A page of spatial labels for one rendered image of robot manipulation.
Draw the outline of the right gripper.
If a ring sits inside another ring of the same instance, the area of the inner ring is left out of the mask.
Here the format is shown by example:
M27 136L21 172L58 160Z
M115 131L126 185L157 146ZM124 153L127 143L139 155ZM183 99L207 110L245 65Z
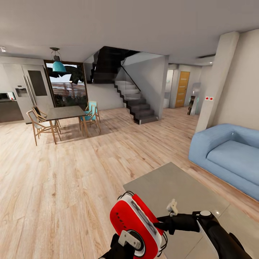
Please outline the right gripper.
M170 215L157 217L159 223L153 223L153 225L166 232L169 231L170 235L174 235L175 230L189 231L186 226L185 215L186 214L178 213L172 217Z

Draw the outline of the radio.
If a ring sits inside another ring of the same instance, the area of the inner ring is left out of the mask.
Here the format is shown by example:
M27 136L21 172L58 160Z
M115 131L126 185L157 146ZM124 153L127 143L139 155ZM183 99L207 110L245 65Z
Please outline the radio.
M137 194L121 195L110 211L110 221L119 236L125 230L141 242L140 249L135 249L133 259L155 259L167 246L166 233L153 225L159 223L158 219ZM162 235L166 238L166 244L160 247Z

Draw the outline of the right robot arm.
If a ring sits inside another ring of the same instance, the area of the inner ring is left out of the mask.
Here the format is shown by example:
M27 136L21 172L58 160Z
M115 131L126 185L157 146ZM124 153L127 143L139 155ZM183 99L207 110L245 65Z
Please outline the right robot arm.
M175 230L202 232L218 259L252 259L245 252L237 237L220 226L217 218L210 211L196 211L192 214L181 214L176 209L177 201L172 199L167 206L169 216L157 217L156 228L169 231Z

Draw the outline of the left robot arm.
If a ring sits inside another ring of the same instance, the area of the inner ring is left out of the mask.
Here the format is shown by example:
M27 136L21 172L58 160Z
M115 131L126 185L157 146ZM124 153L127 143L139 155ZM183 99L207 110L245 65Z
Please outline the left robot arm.
M99 259L133 259L135 249L140 249L141 242L130 233L122 230L121 235L115 233L111 242L111 250Z

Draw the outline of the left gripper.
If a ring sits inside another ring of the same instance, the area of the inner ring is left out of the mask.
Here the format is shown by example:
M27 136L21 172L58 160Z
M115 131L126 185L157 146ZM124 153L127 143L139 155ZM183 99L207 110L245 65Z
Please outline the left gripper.
M114 249L119 254L119 259L133 259L135 254L135 248L128 242L122 246L119 241L120 236L115 233L111 242L111 250Z

